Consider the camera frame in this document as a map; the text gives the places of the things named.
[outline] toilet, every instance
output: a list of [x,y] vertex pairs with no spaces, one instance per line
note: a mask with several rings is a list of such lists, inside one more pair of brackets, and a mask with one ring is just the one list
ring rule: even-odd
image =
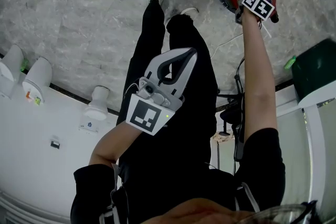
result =
[[24,60],[21,49],[12,45],[5,57],[0,60],[0,94],[11,98],[14,87],[20,78],[21,64]]
[[96,86],[92,93],[92,102],[84,110],[84,115],[98,121],[107,118],[107,98],[110,90],[103,86]]
[[29,70],[22,87],[26,98],[36,104],[45,102],[45,91],[50,86],[53,70],[47,59],[40,57]]

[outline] gray marble tile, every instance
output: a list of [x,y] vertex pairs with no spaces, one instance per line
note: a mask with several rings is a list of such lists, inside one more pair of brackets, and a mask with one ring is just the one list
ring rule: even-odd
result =
[[[147,0],[0,0],[0,52],[18,44],[34,63],[46,57],[53,83],[90,98],[96,85],[111,90],[109,107],[118,110],[128,64],[141,33]],[[173,10],[195,6],[195,26],[212,55],[216,47],[242,33],[234,15],[219,0],[165,0],[166,17]],[[334,0],[277,0],[280,22],[264,22],[262,35],[277,83],[291,77],[283,69],[326,37],[335,38]],[[169,49],[165,34],[163,51]],[[212,58],[218,86],[235,92],[234,73],[244,55],[243,38],[220,47]]]

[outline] green object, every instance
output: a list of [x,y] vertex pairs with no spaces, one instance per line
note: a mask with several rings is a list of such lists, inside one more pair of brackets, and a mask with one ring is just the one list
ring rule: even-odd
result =
[[325,39],[305,51],[296,58],[291,70],[300,107],[336,97],[332,88],[336,81],[336,42]]
[[28,60],[24,59],[23,62],[22,62],[22,64],[21,64],[20,71],[23,72],[26,69],[27,65],[28,65]]
[[292,65],[295,63],[295,61],[296,61],[296,57],[293,56],[292,58],[290,58],[288,60],[288,62],[285,64],[285,66],[283,68],[285,68],[287,70],[290,69],[292,67]]
[[40,105],[41,99],[39,97],[35,98],[35,104]]

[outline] white wall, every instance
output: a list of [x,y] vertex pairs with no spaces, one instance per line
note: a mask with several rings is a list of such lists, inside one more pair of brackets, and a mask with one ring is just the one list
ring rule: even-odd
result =
[[322,220],[336,216],[336,100],[319,108],[326,145],[326,181],[320,214]]
[[310,152],[304,120],[301,110],[278,117],[279,141],[286,166],[282,204],[300,204],[309,198]]
[[[21,84],[12,100],[0,96],[0,190],[69,217],[76,193],[73,173],[88,164],[96,143],[117,120],[109,114],[99,135],[86,134],[78,130],[85,107],[50,88],[46,103],[37,106],[27,102]],[[50,147],[54,137],[59,150]]]
[[[229,140],[219,143],[219,169],[230,174],[233,173],[235,141]],[[236,163],[236,171],[238,171],[239,163]]]

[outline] black pants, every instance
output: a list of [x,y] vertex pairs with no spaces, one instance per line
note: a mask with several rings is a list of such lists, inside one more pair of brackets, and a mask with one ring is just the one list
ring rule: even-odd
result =
[[[193,47],[197,62],[183,92],[185,102],[170,119],[168,127],[155,136],[142,133],[119,160],[121,178],[127,181],[143,165],[183,162],[199,165],[210,162],[209,138],[216,132],[217,83],[206,43],[189,16],[176,15],[167,25],[170,49]],[[165,34],[164,13],[158,1],[151,1],[142,21],[142,33],[130,61],[124,92],[144,76],[150,61],[161,54]],[[132,87],[124,96],[117,124],[126,120]]]

